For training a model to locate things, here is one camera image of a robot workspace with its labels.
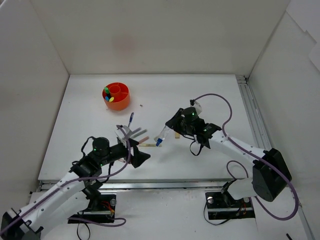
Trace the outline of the yellow slim highlighter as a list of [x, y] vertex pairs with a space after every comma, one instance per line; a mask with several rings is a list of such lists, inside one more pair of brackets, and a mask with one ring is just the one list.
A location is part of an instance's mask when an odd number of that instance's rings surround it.
[[138, 145], [139, 147], [144, 147], [144, 148], [148, 148], [148, 147], [157, 147], [157, 145], [155, 143], [141, 143]]

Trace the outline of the clear glue bottle blue cap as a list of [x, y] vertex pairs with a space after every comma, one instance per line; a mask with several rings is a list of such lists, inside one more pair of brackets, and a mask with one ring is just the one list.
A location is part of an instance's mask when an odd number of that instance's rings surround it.
[[160, 144], [165, 140], [170, 130], [171, 129], [165, 125], [160, 134], [154, 138], [156, 147], [159, 147]]

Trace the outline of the blue ballpoint pen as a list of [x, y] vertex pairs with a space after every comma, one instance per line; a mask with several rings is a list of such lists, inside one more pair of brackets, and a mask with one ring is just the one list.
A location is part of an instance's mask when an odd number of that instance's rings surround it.
[[128, 128], [130, 128], [130, 126], [131, 126], [131, 124], [132, 124], [132, 121], [133, 121], [134, 115], [135, 115], [135, 113], [134, 113], [134, 112], [132, 112], [132, 113], [130, 114], [129, 122], [128, 122], [128, 125], [127, 125], [127, 127], [128, 127]]

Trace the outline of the green cap black highlighter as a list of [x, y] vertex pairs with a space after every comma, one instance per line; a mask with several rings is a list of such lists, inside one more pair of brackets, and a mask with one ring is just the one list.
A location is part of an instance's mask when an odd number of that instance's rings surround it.
[[104, 92], [105, 92], [106, 94], [110, 94], [109, 88], [108, 88], [108, 87], [105, 87], [105, 88], [104, 88]]

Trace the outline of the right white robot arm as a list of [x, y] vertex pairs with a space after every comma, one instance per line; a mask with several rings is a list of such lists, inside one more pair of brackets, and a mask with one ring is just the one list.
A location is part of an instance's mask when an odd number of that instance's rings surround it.
[[251, 177], [232, 180], [223, 187], [221, 200], [227, 206], [250, 197], [273, 202], [287, 186], [287, 181], [292, 180], [277, 149], [264, 150], [231, 138], [220, 126], [200, 118], [195, 107], [180, 108], [165, 125], [180, 135], [192, 137], [201, 147], [219, 151], [251, 168]]

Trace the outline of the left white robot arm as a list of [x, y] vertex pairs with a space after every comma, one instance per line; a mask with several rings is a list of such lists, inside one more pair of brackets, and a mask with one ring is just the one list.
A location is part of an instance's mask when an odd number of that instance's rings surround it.
[[99, 188], [107, 178], [119, 174], [102, 175], [102, 167], [124, 159], [125, 164], [140, 167], [151, 156], [138, 148], [139, 143], [129, 137], [118, 138], [111, 146], [105, 137], [95, 137], [92, 151], [83, 153], [67, 174], [32, 203], [15, 211], [10, 209], [2, 216], [0, 236], [4, 240], [39, 240], [64, 220], [88, 223], [77, 218], [78, 212], [94, 210], [100, 204]]

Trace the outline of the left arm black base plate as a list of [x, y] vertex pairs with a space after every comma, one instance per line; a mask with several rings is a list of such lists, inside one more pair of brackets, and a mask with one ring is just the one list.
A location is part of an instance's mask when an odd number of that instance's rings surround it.
[[85, 210], [77, 212], [71, 218], [85, 219], [100, 224], [114, 223], [116, 203], [116, 194], [101, 194], [98, 200], [90, 202]]

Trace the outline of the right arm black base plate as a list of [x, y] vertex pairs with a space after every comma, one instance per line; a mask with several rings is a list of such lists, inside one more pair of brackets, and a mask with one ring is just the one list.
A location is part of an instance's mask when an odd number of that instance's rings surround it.
[[231, 220], [256, 218], [252, 201], [249, 198], [233, 199], [225, 190], [229, 185], [229, 182], [226, 182], [220, 188], [205, 191], [203, 217], [214, 226], [226, 224]]

